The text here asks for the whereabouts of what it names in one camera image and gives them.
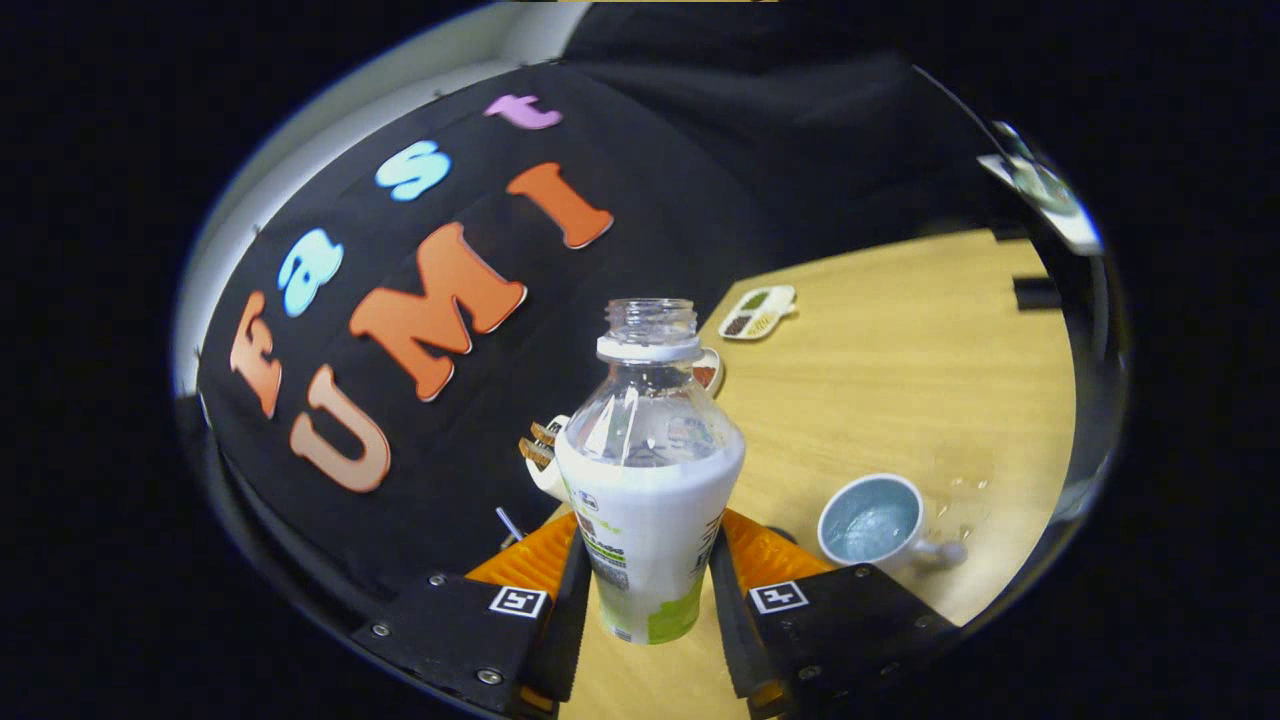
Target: bottle label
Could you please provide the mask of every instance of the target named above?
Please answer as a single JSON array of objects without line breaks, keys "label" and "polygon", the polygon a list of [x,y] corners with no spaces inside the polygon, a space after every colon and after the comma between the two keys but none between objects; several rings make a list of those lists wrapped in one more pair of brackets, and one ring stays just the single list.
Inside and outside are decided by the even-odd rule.
[{"label": "bottle label", "polygon": [[709,457],[659,468],[596,462],[568,442],[559,445],[556,459],[591,560],[605,629],[640,644],[689,632],[742,466],[741,437]]}]

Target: barcode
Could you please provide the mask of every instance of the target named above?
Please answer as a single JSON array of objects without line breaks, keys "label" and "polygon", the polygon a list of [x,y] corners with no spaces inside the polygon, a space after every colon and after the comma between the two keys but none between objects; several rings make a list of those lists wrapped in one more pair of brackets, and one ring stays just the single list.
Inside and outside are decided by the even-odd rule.
[{"label": "barcode", "polygon": [[611,585],[623,592],[631,588],[631,583],[627,582],[626,570],[621,570],[618,568],[608,565],[607,562],[600,562],[599,559],[595,557],[594,555],[591,556],[591,560],[593,560],[591,566],[595,569],[596,578],[604,580],[605,583],[609,583]]}]

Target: blue mug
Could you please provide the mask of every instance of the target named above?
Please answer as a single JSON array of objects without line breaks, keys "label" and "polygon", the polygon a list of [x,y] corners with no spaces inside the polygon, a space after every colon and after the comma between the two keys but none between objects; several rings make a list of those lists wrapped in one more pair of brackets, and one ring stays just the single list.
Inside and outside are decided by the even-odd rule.
[{"label": "blue mug", "polygon": [[901,475],[877,473],[840,488],[818,518],[818,544],[838,565],[872,562],[896,570],[913,561],[954,568],[968,551],[957,542],[925,542],[924,498]]}]

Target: purple letter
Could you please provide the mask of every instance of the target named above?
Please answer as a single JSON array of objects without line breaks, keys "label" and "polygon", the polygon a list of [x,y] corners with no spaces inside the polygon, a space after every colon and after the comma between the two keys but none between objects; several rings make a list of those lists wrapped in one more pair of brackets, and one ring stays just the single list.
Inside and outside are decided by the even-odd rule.
[{"label": "purple letter", "polygon": [[515,95],[503,95],[502,97],[493,101],[489,109],[484,111],[485,115],[502,115],[507,118],[507,122],[516,126],[517,128],[525,129],[543,129],[554,126],[561,122],[561,114],[556,110],[548,110],[545,113],[539,113],[530,108],[531,104],[538,102],[538,97],[534,95],[526,95],[524,97],[516,97]]}]

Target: table surface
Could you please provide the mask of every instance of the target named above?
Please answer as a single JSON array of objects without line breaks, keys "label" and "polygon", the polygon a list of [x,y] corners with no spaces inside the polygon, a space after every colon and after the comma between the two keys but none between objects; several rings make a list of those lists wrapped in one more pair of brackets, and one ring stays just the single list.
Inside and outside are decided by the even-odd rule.
[{"label": "table surface", "polygon": [[[746,437],[730,507],[823,557],[817,521],[832,493],[869,473],[904,475],[925,498],[925,538],[961,541],[969,559],[891,574],[951,623],[972,620],[1044,530],[1071,451],[1062,314],[1019,311],[1012,291],[1014,275],[1044,274],[1030,242],[996,242],[983,229],[735,283],[700,333],[724,364],[717,402]],[[767,338],[721,338],[736,301],[768,284],[795,286],[796,313]],[[605,634],[593,588],[561,716],[748,717],[724,665],[712,583],[694,629],[653,647]]]}]

